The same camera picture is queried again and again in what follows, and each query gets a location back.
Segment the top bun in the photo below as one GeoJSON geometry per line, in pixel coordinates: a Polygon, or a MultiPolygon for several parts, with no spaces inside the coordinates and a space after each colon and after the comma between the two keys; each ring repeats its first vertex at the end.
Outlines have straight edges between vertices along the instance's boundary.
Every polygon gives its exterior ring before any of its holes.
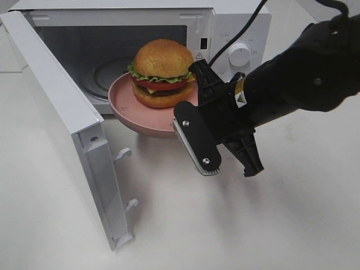
{"type": "Polygon", "coordinates": [[[170,39],[157,39],[138,51],[133,65],[142,76],[174,78],[186,75],[193,61],[186,47],[170,39]]]}

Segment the hamburger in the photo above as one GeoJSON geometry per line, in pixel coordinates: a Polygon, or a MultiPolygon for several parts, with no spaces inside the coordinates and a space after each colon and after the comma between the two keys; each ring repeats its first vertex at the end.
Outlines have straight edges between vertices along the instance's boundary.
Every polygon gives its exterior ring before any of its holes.
{"type": "Polygon", "coordinates": [[[195,80],[188,71],[193,61],[186,47],[170,39],[144,45],[128,66],[136,99],[157,109],[186,100],[193,90],[189,82],[195,80]]]}

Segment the pink plate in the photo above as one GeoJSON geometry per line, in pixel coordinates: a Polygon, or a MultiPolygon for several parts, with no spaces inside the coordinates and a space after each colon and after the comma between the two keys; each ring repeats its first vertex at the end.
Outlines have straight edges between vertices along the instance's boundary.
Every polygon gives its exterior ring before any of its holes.
{"type": "MultiPolygon", "coordinates": [[[[197,106],[197,84],[193,85],[187,99],[197,106]]],[[[133,94],[130,73],[112,83],[109,89],[109,103],[114,115],[133,131],[156,138],[175,138],[173,128],[174,108],[153,109],[140,103],[133,94]]]]}

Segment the lettuce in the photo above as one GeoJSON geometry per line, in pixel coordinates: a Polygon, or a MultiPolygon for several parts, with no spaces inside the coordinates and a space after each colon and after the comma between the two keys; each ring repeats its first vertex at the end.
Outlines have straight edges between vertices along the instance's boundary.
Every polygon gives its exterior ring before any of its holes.
{"type": "Polygon", "coordinates": [[[131,73],[132,76],[136,77],[137,80],[147,80],[148,82],[168,82],[168,83],[177,83],[177,82],[181,82],[182,79],[188,79],[191,75],[191,72],[189,71],[186,75],[184,76],[180,76],[180,77],[175,77],[175,78],[159,78],[156,76],[153,77],[146,77],[146,76],[142,76],[139,73],[137,73],[134,69],[133,63],[131,63],[130,65],[128,65],[128,70],[131,73]]]}

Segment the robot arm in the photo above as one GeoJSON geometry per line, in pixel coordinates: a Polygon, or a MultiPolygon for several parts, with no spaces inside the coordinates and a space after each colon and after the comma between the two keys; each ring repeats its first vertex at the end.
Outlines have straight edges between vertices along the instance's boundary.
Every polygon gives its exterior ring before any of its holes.
{"type": "Polygon", "coordinates": [[[297,109],[330,111],[360,91],[360,15],[311,24],[286,51],[242,78],[223,82],[202,60],[192,64],[199,105],[180,102],[174,126],[203,175],[219,172],[222,143],[245,167],[263,170],[255,127],[297,109]]]}

